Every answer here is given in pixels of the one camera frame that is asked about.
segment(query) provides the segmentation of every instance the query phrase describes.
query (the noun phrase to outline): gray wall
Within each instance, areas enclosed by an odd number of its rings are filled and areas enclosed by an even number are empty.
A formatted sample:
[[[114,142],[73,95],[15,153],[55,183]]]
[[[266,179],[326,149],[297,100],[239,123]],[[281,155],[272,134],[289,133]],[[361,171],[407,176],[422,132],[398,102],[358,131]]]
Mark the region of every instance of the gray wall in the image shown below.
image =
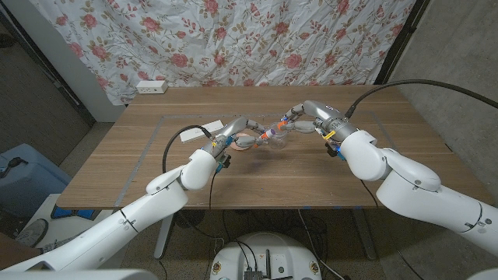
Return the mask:
[[[114,106],[89,69],[71,52],[61,34],[27,0],[3,0],[10,12],[85,104],[96,121],[116,121],[125,106]]]
[[[434,79],[498,100],[497,46],[497,1],[432,0],[391,81]],[[448,89],[399,88],[498,205],[498,110]]]

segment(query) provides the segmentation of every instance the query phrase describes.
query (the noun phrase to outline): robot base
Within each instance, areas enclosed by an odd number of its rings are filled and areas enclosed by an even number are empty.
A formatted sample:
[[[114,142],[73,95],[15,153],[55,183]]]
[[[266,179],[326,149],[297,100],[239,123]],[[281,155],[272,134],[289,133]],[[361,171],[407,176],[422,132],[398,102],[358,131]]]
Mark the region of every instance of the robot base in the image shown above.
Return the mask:
[[[251,270],[247,270],[247,262],[239,245],[230,242],[215,256],[210,280],[321,279],[317,258],[303,244],[288,236],[260,232],[249,233],[237,240],[241,242]],[[242,243],[254,251],[259,272],[254,271],[251,250]]]

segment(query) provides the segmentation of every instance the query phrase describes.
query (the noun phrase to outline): floral curtain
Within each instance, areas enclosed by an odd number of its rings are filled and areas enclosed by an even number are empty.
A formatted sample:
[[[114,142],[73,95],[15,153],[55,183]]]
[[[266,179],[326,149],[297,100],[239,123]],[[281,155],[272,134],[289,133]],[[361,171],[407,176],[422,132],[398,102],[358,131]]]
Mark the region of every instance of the floral curtain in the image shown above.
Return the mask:
[[[30,0],[129,103],[168,86],[370,84],[415,0]]]

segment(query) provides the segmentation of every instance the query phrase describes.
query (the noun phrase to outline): electrical outlet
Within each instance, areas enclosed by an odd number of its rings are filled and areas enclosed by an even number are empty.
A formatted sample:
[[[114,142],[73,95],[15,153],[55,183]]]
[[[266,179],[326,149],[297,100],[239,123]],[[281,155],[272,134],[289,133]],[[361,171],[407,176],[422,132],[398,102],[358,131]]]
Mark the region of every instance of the electrical outlet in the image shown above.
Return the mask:
[[[139,93],[164,93],[168,85],[166,81],[140,81],[137,85]]]

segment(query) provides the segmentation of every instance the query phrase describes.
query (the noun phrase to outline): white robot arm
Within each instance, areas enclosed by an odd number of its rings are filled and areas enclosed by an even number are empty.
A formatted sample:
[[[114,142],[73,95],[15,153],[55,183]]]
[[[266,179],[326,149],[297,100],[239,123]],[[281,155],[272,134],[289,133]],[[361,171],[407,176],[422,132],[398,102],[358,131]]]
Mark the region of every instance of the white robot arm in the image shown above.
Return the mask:
[[[305,125],[319,130],[329,150],[340,152],[356,177],[384,180],[377,197],[387,208],[453,230],[498,256],[498,209],[443,186],[427,166],[393,149],[377,148],[372,135],[354,128],[344,115],[323,103],[308,100],[296,105],[284,115],[279,129],[295,129],[302,114],[316,120],[301,122],[301,130]]]
[[[209,176],[222,167],[225,148],[238,141],[233,136],[244,129],[261,136],[244,139],[245,145],[261,145],[275,134],[255,121],[239,117],[190,157],[190,162],[153,179],[146,194],[125,206],[74,240],[53,251],[41,254],[3,271],[21,272],[43,265],[52,271],[75,271],[98,268],[146,227],[182,209],[188,201],[186,190],[204,187]]]

